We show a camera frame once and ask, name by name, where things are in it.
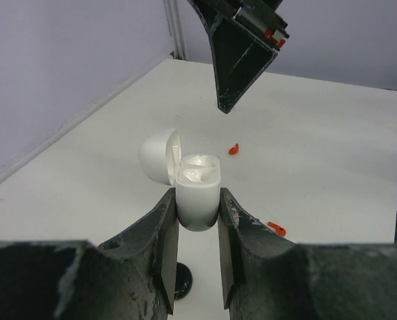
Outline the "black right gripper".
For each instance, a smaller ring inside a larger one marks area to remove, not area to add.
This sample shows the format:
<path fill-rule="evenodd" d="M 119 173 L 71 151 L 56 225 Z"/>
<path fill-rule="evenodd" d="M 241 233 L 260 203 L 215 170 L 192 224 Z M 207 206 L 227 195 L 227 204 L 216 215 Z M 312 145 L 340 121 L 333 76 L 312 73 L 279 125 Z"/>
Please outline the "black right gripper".
<path fill-rule="evenodd" d="M 208 36 L 217 107 L 230 113 L 290 35 L 278 1 L 189 1 Z"/>

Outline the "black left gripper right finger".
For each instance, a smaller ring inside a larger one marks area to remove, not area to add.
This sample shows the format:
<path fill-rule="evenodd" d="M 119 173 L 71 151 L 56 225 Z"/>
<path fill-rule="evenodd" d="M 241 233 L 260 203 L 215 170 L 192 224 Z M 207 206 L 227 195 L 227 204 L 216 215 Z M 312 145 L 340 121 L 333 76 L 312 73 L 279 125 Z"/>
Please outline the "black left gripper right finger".
<path fill-rule="evenodd" d="M 245 211 L 227 188 L 218 214 L 231 319 L 397 319 L 397 243 L 296 244 Z"/>

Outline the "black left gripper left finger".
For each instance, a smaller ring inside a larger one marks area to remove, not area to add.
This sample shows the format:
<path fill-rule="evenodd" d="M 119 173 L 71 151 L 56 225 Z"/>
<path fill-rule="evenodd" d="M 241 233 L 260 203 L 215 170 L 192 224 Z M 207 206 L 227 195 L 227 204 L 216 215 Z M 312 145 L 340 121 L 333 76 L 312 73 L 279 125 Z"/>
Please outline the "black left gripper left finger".
<path fill-rule="evenodd" d="M 166 319 L 173 313 L 175 190 L 99 246 L 0 241 L 0 319 Z"/>

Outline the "white earbud charging case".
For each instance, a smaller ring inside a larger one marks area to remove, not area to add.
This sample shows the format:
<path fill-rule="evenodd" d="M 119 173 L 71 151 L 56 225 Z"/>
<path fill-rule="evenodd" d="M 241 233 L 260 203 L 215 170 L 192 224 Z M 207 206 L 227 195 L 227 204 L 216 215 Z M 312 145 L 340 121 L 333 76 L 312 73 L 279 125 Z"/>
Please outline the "white earbud charging case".
<path fill-rule="evenodd" d="M 177 216 L 189 231 L 214 226 L 220 203 L 220 160 L 202 153 L 182 156 L 175 129 L 161 131 L 143 141 L 139 161 L 144 174 L 156 183 L 175 188 Z"/>

